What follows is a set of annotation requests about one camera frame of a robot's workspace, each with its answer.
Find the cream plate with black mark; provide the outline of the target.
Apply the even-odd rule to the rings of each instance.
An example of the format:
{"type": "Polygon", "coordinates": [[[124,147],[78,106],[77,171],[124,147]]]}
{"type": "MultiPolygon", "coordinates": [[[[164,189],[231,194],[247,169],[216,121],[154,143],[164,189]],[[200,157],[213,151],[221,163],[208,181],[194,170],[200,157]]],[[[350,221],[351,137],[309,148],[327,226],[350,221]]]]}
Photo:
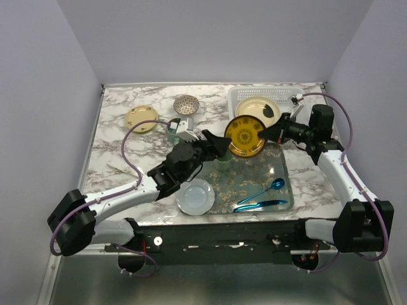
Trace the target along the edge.
{"type": "Polygon", "coordinates": [[[236,109],[235,115],[249,115],[258,118],[266,127],[274,125],[280,119],[282,113],[279,106],[266,97],[249,97],[241,101],[236,109]]]}

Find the yellow patterned plate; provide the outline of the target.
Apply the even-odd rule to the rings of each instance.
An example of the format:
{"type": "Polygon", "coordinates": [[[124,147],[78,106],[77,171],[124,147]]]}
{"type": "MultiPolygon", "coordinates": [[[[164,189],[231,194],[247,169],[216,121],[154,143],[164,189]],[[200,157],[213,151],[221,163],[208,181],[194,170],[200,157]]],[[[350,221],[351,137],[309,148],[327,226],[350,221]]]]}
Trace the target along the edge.
{"type": "Polygon", "coordinates": [[[266,140],[258,133],[266,129],[263,122],[251,115],[233,118],[225,128],[224,137],[230,138],[229,150],[239,158],[252,158],[266,145],[266,140]]]}

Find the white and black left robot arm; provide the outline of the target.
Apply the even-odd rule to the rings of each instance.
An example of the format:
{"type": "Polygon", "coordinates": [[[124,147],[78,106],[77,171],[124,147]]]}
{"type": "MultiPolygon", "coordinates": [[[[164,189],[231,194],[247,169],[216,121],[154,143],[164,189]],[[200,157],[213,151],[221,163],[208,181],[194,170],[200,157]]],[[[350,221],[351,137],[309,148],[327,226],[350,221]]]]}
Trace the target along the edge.
{"type": "Polygon", "coordinates": [[[203,130],[204,138],[175,145],[166,158],[145,176],[108,191],[66,193],[47,219],[52,232],[50,251],[55,256],[77,254],[101,234],[99,226],[109,217],[131,207],[174,194],[205,162],[226,154],[231,139],[203,130]]]}

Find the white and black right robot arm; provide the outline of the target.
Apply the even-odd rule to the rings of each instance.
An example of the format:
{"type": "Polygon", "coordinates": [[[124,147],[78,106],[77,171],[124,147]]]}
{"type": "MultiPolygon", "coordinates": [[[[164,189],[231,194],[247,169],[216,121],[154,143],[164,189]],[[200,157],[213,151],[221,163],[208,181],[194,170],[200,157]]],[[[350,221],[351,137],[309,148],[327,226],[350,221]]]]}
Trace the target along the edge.
{"type": "Polygon", "coordinates": [[[303,227],[293,232],[293,243],[306,249],[321,240],[341,253],[384,253],[394,208],[389,201],[379,200],[355,173],[343,146],[331,136],[333,120],[332,107],[314,105],[306,125],[284,113],[274,125],[258,132],[258,137],[274,143],[293,140],[305,144],[307,154],[325,173],[342,205],[335,219],[303,220],[303,227]]]}

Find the white perforated plastic bin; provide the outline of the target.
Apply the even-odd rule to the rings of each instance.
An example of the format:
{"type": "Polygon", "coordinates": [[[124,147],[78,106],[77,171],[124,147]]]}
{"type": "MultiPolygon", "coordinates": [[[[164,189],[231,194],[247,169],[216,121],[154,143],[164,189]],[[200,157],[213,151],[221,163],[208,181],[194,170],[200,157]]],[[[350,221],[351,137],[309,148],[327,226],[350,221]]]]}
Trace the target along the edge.
{"type": "Polygon", "coordinates": [[[304,90],[296,86],[234,86],[227,94],[229,119],[236,117],[235,109],[245,98],[266,97],[273,100],[280,108],[281,113],[291,113],[293,104],[289,98],[296,94],[304,94],[304,90]]]}

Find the light green ceramic cup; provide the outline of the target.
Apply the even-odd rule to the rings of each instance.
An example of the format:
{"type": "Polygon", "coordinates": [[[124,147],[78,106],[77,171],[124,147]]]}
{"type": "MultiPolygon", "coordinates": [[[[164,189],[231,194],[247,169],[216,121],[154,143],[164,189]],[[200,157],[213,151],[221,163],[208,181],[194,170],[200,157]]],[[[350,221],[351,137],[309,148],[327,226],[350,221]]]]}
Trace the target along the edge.
{"type": "Polygon", "coordinates": [[[223,157],[214,160],[214,166],[216,170],[225,172],[231,166],[232,160],[233,154],[230,151],[227,151],[223,157]]]}

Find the teal glazed ceramic mug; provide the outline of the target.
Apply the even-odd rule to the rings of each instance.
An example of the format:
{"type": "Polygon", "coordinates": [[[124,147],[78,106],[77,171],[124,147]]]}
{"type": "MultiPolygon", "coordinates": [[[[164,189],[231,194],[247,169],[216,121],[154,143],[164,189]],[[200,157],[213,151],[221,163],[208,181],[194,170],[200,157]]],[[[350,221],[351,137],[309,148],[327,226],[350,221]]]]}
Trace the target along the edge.
{"type": "Polygon", "coordinates": [[[182,138],[180,138],[176,131],[178,124],[181,122],[181,118],[173,118],[169,121],[169,125],[167,126],[167,129],[165,131],[167,140],[169,141],[170,144],[176,145],[178,143],[181,143],[183,141],[182,138]]]}

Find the patterned small ceramic bowl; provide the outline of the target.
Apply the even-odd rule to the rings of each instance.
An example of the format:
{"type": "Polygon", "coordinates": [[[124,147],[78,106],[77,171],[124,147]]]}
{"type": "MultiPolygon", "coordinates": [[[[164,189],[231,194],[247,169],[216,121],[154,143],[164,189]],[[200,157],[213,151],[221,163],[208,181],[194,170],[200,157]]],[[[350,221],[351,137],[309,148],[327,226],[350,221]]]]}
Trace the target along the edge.
{"type": "Polygon", "coordinates": [[[199,100],[192,95],[180,95],[173,103],[175,112],[183,116],[189,116],[196,113],[199,107],[199,100]]]}

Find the teal floral serving tray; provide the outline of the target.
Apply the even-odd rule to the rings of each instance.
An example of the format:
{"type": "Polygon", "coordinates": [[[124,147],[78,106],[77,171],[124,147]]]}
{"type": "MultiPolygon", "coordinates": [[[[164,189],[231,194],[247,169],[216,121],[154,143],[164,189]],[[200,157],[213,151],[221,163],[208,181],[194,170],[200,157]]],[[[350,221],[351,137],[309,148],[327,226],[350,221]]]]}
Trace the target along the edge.
{"type": "Polygon", "coordinates": [[[216,170],[213,162],[205,163],[198,179],[207,181],[214,189],[215,202],[210,214],[231,214],[237,203],[268,187],[277,178],[283,178],[285,185],[279,190],[269,190],[250,201],[248,205],[268,200],[286,200],[287,203],[258,208],[256,212],[282,213],[292,209],[294,197],[288,177],[286,159],[280,146],[268,143],[253,158],[233,157],[227,171],[216,170]]]}

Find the blue metallic spoon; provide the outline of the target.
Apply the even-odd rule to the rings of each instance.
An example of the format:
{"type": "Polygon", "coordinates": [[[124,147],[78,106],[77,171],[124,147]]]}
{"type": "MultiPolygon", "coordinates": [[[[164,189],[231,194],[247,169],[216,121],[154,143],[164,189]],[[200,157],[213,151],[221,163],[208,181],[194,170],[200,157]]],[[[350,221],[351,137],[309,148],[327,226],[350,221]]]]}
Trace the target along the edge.
{"type": "Polygon", "coordinates": [[[253,194],[252,196],[250,196],[250,197],[248,197],[248,198],[246,198],[246,199],[244,199],[244,200],[240,200],[240,201],[237,203],[237,205],[241,205],[241,204],[243,204],[243,203],[246,203],[246,202],[248,202],[249,200],[251,200],[251,199],[253,199],[253,198],[255,198],[255,197],[257,197],[257,196],[259,196],[259,195],[261,195],[261,194],[263,194],[263,193],[266,193],[266,192],[269,191],[269,190],[279,190],[279,189],[282,189],[282,188],[284,187],[284,185],[285,185],[285,180],[284,180],[283,178],[277,178],[277,179],[275,179],[275,180],[271,183],[270,187],[268,187],[268,188],[266,188],[266,189],[264,189],[264,190],[262,190],[262,191],[260,191],[260,192],[258,192],[258,193],[256,193],[256,194],[253,194]]]}

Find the light blue scalloped plate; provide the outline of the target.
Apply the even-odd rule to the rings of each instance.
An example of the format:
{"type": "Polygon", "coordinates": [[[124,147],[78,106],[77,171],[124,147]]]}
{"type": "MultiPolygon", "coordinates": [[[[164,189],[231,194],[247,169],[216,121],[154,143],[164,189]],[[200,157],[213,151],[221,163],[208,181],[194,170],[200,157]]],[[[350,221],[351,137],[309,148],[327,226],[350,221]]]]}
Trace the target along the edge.
{"type": "Polygon", "coordinates": [[[190,216],[206,214],[213,207],[214,202],[214,189],[203,179],[184,182],[176,192],[177,206],[184,214],[190,216]]]}

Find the blue metallic knife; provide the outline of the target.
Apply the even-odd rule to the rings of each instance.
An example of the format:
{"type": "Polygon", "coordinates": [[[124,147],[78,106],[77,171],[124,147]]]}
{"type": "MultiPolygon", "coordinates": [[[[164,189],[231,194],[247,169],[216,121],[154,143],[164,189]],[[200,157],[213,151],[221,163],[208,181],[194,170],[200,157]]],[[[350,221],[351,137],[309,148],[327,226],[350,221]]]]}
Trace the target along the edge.
{"type": "Polygon", "coordinates": [[[282,205],[287,203],[286,200],[268,200],[268,201],[261,201],[256,204],[252,205],[244,205],[244,206],[239,206],[237,208],[233,209],[233,213],[237,212],[245,212],[248,210],[255,210],[257,208],[264,208],[264,207],[270,207],[270,206],[275,206],[275,205],[282,205]]]}

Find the cream floral plate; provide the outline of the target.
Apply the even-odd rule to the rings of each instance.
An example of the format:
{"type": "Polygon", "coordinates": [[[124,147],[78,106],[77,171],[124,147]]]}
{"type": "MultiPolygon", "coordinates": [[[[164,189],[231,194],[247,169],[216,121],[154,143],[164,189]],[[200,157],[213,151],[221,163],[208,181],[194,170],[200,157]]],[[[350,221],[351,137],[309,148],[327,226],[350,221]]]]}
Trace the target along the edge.
{"type": "MultiPolygon", "coordinates": [[[[125,124],[128,129],[131,129],[136,124],[149,121],[158,120],[159,115],[157,111],[150,105],[140,105],[131,108],[125,115],[125,124]]],[[[143,123],[133,130],[135,133],[146,133],[152,130],[156,123],[143,123]]]]}

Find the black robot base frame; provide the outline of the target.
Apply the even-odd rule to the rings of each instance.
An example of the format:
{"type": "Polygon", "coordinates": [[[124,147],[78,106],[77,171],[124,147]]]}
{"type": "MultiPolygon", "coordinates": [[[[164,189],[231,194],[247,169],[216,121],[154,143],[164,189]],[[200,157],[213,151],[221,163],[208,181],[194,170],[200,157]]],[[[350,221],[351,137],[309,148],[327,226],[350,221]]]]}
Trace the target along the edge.
{"type": "Polygon", "coordinates": [[[124,246],[164,265],[290,264],[295,254],[329,250],[305,235],[302,220],[140,226],[124,246]]]}

